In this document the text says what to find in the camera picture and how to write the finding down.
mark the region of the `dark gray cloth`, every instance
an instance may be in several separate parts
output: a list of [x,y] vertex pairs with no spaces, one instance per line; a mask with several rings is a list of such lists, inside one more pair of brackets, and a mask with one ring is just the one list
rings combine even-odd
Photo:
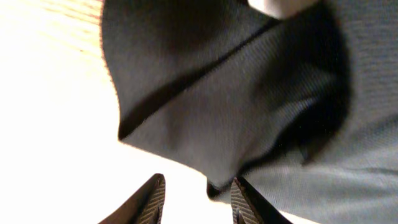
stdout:
[[398,222],[398,2],[321,2],[286,21],[234,0],[107,0],[125,143],[244,176],[322,223]]

